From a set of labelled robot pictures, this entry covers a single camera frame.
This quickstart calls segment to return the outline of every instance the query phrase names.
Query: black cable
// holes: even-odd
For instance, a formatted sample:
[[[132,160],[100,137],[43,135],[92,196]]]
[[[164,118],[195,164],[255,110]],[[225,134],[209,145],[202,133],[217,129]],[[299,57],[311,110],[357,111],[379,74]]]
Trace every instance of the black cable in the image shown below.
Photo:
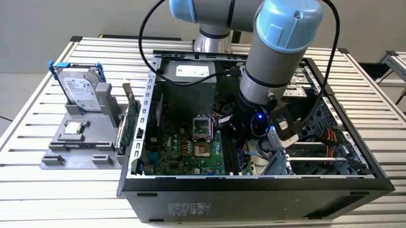
[[[270,153],[271,150],[270,150],[270,149],[265,149],[265,148],[262,147],[262,142],[263,142],[263,140],[265,140],[265,138],[258,140],[258,147],[259,147],[258,154],[259,154],[259,155],[257,155],[257,156],[261,157],[262,159],[267,160],[267,154],[266,154],[266,153]]]
[[[10,122],[12,122],[14,120],[11,120],[10,118],[0,116],[2,119],[8,120]]]
[[[402,99],[404,99],[404,96],[399,96],[399,99],[395,101],[394,104],[398,105],[401,103]]]
[[[391,71],[389,72],[389,74],[383,76],[382,80],[377,83],[377,85],[381,84],[381,82],[387,78],[387,76],[389,76],[393,72],[394,72],[394,71],[391,70]]]
[[[140,54],[140,57],[142,57],[142,60],[144,61],[147,67],[150,68],[150,70],[164,80],[167,81],[168,83],[176,85],[176,86],[191,86],[191,85],[195,85],[203,81],[206,81],[207,79],[215,77],[215,76],[222,76],[222,75],[226,75],[226,72],[221,72],[221,73],[214,73],[203,78],[201,78],[199,80],[194,81],[194,82],[190,82],[190,83],[176,83],[174,82],[171,79],[168,79],[167,77],[164,77],[155,69],[154,67],[151,66],[147,58],[146,58],[146,55],[144,55],[144,51],[143,51],[143,48],[142,48],[142,37],[143,37],[143,33],[144,33],[144,29],[146,29],[146,25],[147,25],[147,22],[148,22],[148,19],[154,13],[154,11],[156,10],[156,8],[160,6],[160,4],[164,2],[166,0],[159,0],[156,2],[156,4],[152,6],[152,8],[150,9],[146,17],[144,17],[144,20],[140,24],[140,30],[139,30],[139,54]]]
[[[331,54],[330,54],[330,59],[329,59],[329,63],[327,63],[327,69],[326,69],[326,76],[325,76],[325,81],[323,81],[323,85],[322,88],[319,90],[319,94],[317,96],[317,101],[315,104],[311,107],[310,112],[307,113],[307,116],[303,118],[303,126],[306,125],[306,123],[310,120],[310,117],[314,113],[314,111],[317,110],[317,105],[318,105],[318,101],[321,100],[325,90],[326,90],[326,85],[327,85],[327,79],[329,79],[329,75],[330,75],[330,70],[331,70],[331,65],[333,65],[333,60],[334,60],[334,55],[335,55],[335,49],[338,46],[338,39],[341,36],[341,17],[338,15],[338,11],[335,8],[335,5],[333,4],[333,2],[330,0],[322,0],[330,7],[333,14],[334,14],[334,19],[335,19],[335,35],[334,35],[334,42],[333,42],[333,47],[331,47]]]

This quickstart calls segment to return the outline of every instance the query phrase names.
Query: aluminum workbench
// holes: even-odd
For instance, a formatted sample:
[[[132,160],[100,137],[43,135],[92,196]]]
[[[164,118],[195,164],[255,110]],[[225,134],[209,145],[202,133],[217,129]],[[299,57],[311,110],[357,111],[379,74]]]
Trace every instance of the aluminum workbench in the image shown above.
[[[147,57],[152,56],[154,49],[192,50],[191,42],[183,41],[148,40],[143,45]],[[249,49],[249,45],[237,44],[233,52],[247,54]],[[330,50],[325,48],[310,48],[306,52],[322,72],[329,55]],[[123,79],[131,81],[135,95],[142,99],[148,69],[140,59],[136,40],[83,38],[71,41],[58,61],[100,62],[118,100],[127,102],[120,87]],[[406,117],[350,54],[337,52],[329,84],[393,180],[395,191],[333,221],[294,222],[283,226],[406,227]],[[150,227],[151,224],[140,224],[127,200],[116,199],[120,170],[43,171],[39,168],[66,113],[64,103],[63,91],[47,74],[0,138],[0,220],[4,221],[0,227]],[[282,224],[254,221],[166,226],[277,227]]]
[[[385,63],[406,82],[406,52],[386,51],[378,63]]]

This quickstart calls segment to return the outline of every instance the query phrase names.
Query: blue drive bracket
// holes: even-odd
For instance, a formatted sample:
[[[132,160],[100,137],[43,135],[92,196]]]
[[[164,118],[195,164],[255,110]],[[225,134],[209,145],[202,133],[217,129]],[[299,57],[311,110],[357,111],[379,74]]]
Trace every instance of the blue drive bracket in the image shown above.
[[[71,102],[71,100],[70,100],[70,98],[68,98],[68,94],[66,94],[66,90],[64,90],[64,87],[63,87],[63,85],[62,85],[62,82],[59,81],[58,74],[56,74],[55,68],[54,68],[54,63],[55,63],[55,62],[54,62],[52,60],[48,61],[48,70],[50,70],[50,72],[51,72],[51,74],[52,74],[52,76],[54,76],[54,79],[58,81],[59,86],[60,86],[62,89],[63,89],[63,94],[64,94],[64,96],[66,96],[66,99],[68,100],[68,105],[71,105],[72,102]]]
[[[99,71],[99,79],[100,79],[100,82],[106,82],[106,77],[104,77],[104,71],[103,71],[103,66],[102,64],[98,62],[96,63],[96,69]]]

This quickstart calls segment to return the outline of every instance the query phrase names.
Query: motherboard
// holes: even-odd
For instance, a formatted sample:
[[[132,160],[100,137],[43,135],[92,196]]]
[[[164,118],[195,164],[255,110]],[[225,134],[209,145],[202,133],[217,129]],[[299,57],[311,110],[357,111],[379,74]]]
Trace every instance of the motherboard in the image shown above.
[[[201,119],[195,126],[186,122],[166,122],[163,143],[147,152],[146,175],[226,175],[221,131],[214,132],[209,142],[194,140],[194,132],[209,133],[205,126]],[[251,174],[251,165],[246,165],[242,175]]]

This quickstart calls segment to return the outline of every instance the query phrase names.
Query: white label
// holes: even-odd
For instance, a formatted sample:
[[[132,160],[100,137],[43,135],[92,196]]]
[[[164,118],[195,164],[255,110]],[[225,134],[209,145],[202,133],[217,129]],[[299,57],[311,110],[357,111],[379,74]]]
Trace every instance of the white label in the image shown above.
[[[206,77],[209,76],[209,66],[179,65],[176,67],[179,77]]]
[[[66,147],[75,147],[75,148],[79,148],[79,145],[76,145],[76,144],[67,144],[67,145],[64,145]]]
[[[75,99],[76,105],[87,111],[100,110],[91,82],[83,78],[71,77],[67,77],[64,82],[68,86],[68,91]]]
[[[209,215],[211,203],[167,203],[171,216],[205,216]]]

